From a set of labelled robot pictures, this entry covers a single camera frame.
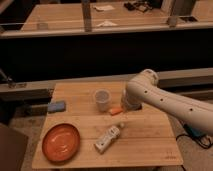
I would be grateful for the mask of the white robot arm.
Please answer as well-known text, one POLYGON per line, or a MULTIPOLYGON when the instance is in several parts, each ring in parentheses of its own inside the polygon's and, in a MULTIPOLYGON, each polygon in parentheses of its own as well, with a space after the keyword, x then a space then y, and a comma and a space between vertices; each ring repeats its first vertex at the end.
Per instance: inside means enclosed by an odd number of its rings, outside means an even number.
POLYGON ((162 90, 158 81, 158 74, 151 69, 129 80, 121 96, 123 109, 137 110, 145 102, 213 136, 213 105, 162 90))

